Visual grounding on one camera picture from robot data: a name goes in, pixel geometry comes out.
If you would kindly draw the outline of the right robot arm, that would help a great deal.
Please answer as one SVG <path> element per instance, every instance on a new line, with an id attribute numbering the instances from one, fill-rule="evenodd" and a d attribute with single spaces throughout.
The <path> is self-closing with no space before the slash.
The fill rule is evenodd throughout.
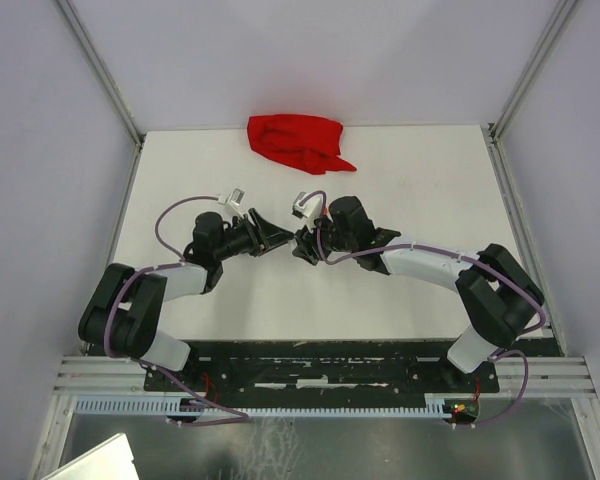
<path id="1" fill-rule="evenodd" d="M 466 388 L 483 362 L 546 322 L 542 291 L 499 244 L 462 251 L 418 243 L 375 226 L 357 197 L 328 203 L 323 191 L 300 193 L 292 213 L 304 222 L 295 234 L 297 258 L 331 266 L 353 260 L 366 271 L 414 278 L 459 295 L 469 325 L 438 368 L 449 390 Z"/>

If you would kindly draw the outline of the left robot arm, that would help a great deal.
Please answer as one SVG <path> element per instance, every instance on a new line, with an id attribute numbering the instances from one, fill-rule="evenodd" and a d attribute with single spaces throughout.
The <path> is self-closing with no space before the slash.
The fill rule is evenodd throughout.
<path id="1" fill-rule="evenodd" d="M 201 378 L 188 343 L 159 329 L 163 304 L 211 292 L 223 262 L 239 255 L 262 256 L 289 243 L 294 234 L 265 220 L 251 208 L 226 221 L 216 212 L 195 219 L 192 241 L 177 263 L 134 269 L 112 263 L 105 269 L 78 325 L 81 340 L 108 356 L 122 356 L 162 367 L 178 389 Z"/>

